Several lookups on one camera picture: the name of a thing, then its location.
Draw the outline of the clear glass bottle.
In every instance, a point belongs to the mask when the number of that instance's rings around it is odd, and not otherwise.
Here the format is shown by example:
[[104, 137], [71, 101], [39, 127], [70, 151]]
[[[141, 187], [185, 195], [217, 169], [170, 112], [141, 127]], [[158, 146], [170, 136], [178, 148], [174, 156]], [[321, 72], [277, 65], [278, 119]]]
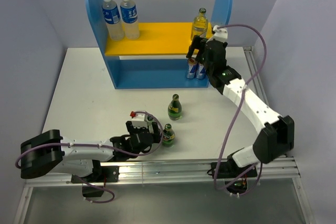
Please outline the clear glass bottle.
[[194, 18], [191, 29], [191, 41], [195, 36], [205, 38], [208, 29], [208, 19], [206, 17], [206, 9], [200, 8], [198, 15]]
[[151, 117], [150, 115], [147, 115], [146, 116], [146, 123], [147, 123], [148, 127], [152, 126], [153, 117]]

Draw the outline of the green bottle red label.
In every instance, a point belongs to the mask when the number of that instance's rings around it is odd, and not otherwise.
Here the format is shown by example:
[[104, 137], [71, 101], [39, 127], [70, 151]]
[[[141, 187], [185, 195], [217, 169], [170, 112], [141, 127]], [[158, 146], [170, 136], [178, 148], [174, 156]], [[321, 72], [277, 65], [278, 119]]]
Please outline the green bottle red label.
[[172, 147], [175, 140], [175, 133], [172, 129], [171, 124], [165, 124], [163, 130], [163, 141], [162, 145], [165, 147]]

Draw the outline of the green bottle gold cap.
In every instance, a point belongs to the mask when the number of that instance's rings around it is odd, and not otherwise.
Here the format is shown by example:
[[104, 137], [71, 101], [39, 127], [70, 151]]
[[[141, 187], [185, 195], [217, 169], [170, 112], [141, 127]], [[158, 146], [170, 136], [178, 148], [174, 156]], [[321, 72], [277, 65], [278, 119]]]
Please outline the green bottle gold cap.
[[179, 95], [174, 94], [172, 96], [172, 101], [170, 102], [168, 109], [168, 116], [171, 120], [178, 120], [182, 116], [182, 105], [179, 101]]

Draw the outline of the blue label water bottle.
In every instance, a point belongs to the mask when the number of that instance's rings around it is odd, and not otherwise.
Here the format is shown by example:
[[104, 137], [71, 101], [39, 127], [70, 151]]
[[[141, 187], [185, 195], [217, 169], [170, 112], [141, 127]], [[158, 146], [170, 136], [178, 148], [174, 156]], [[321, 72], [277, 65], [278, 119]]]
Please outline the blue label water bottle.
[[135, 2], [133, 0], [122, 0], [120, 3], [120, 10], [127, 39], [138, 39], [140, 37], [140, 30]]

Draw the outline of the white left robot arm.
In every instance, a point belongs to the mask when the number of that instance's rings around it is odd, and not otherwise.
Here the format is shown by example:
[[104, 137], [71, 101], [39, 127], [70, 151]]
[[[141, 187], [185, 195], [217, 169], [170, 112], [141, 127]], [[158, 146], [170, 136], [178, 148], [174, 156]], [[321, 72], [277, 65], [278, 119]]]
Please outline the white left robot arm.
[[162, 142], [162, 125], [156, 121], [127, 121], [128, 133], [96, 143], [61, 136], [53, 129], [23, 142], [16, 161], [22, 179], [34, 179], [48, 173], [77, 175], [89, 182], [102, 176], [101, 163], [125, 162], [153, 152]]

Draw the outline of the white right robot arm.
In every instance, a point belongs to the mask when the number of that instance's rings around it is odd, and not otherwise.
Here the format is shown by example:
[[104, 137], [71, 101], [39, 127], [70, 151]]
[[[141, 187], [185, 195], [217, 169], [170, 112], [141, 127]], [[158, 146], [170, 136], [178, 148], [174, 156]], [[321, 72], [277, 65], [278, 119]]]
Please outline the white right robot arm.
[[220, 178], [240, 176], [253, 164], [268, 164], [294, 147], [295, 123], [290, 116], [281, 116], [265, 104], [241, 75], [226, 61], [227, 42], [195, 36], [187, 58], [198, 50], [195, 60], [204, 66], [210, 84], [237, 105], [257, 131], [253, 145], [230, 154], [213, 173]]

